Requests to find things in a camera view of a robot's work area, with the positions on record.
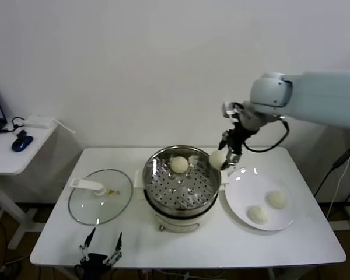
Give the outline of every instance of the metal steamer tray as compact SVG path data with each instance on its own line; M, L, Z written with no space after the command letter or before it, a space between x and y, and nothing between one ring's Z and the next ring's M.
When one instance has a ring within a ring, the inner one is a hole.
M177 174L170 160L186 158L189 167ZM221 184L221 174L209 164L209 155L190 146L171 146L156 152L143 171L145 197L158 213L173 219L192 219L213 206Z

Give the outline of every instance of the power adapter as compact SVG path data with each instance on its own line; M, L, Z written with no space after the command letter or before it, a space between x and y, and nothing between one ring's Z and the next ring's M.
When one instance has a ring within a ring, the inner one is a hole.
M53 121L54 119L50 117L31 115L23 121L23 125L25 127L50 128L54 124Z
M332 165L333 169L340 168L350 158L350 149L346 150Z

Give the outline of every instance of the white plate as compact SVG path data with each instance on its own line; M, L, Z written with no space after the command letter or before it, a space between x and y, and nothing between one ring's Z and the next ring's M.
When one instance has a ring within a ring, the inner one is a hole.
M283 191L288 198L288 206L276 209L269 205L266 196L270 191ZM294 207L286 185L275 178L257 173L254 168L243 168L232 173L225 187L226 198L232 211L248 225L261 230L281 230L293 222ZM253 222L247 210L260 205L267 210L268 220L264 225Z

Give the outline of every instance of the floor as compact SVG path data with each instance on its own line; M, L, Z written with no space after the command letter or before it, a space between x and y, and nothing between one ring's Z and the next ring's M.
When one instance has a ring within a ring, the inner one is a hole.
M23 210L28 210L28 206L21 205ZM34 220L36 222L46 222L49 217L53 206L52 205L41 205L38 207L38 213ZM339 209L335 211L331 217L332 221L338 221L345 219L346 213ZM8 240L11 239L13 234L18 227L16 221L14 221L9 215L4 214L1 218L1 223L6 230ZM313 269L308 274L303 276L302 280L350 280L350 231L349 232L337 232L338 240L341 242L344 250L347 254L347 261L343 264L338 265L324 265L317 269ZM20 243L17 250L7 250L6 256L4 256L5 239L3 230L0 227L0 266L3 263L4 257L8 261L11 258L15 260L21 256L27 256L31 254L32 248L35 246L36 240L39 237L39 233L27 233ZM275 269L275 274L278 276L284 272L284 268ZM166 271L169 273L184 274L186 271ZM16 265L8 267L5 271L7 275L6 278L2 277L0 280L4 279L18 279L18 280L67 280L65 276L60 274L56 269L50 267L37 267L30 263L28 258L23 259ZM198 276L203 278L214 278L214 279L268 279L268 274L266 269L231 269L227 271L191 271L192 276ZM155 271L152 275L150 271L147 274L138 274L137 270L118 270L112 275L110 273L103 275L103 280L109 279L155 279L155 280L181 280L183 278L176 277L175 275L165 275L159 271Z

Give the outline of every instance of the white table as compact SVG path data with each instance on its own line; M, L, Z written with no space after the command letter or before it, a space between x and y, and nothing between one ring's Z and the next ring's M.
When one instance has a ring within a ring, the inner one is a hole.
M57 124L47 129L42 128L24 128L28 135L34 138L33 142L23 151L12 151L12 144L17 139L13 133L0 134L0 175L17 175L24 171L27 165L35 157L45 141L56 129ZM0 217L3 211L7 212L17 222L20 223L13 239L8 244L9 249L17 248L19 242L26 232L41 232L44 223L34 223L33 216L36 209L31 209L28 213L24 213L4 192L0 187Z
M119 169L134 180L147 159L160 148L89 148L83 151L70 178L99 169ZM212 152L212 148L203 148ZM240 167L257 167L284 181L295 198L297 217L278 232L255 230L231 214L223 193L206 224L191 233L158 231L140 189L127 209L100 225L90 252L110 255L122 232L122 259L117 268L253 268L341 263L345 253L312 193L284 148L246 152ZM42 231L30 260L37 265L70 267L79 262L79 245L92 226L75 222L68 213L71 188L65 187Z

